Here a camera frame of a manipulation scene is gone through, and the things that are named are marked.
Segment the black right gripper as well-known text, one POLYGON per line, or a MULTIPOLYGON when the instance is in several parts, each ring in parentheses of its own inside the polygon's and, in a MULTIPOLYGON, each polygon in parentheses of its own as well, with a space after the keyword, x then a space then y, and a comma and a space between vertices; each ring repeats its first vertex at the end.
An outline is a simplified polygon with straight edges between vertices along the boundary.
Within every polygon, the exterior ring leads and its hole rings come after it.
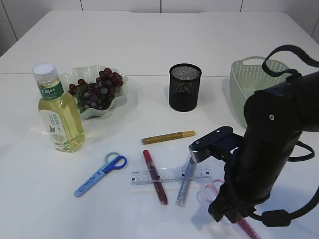
POLYGON ((225 182, 208 212, 218 222, 251 217, 269 197, 287 162, 286 144, 246 135, 225 162, 225 182))

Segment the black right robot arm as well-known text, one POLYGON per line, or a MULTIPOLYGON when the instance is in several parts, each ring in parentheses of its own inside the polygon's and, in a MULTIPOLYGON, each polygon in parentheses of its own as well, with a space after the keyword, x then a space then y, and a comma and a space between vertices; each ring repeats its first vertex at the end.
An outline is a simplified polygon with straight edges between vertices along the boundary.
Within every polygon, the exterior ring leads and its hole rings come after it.
POLYGON ((256 91, 244 107, 247 128, 239 148, 223 152, 225 182, 209 206, 220 221, 235 223, 251 217, 269 227, 288 226, 314 209, 319 196, 294 212, 285 210, 255 214, 255 206, 265 202, 303 131, 319 129, 319 75, 290 77, 273 87, 256 91))

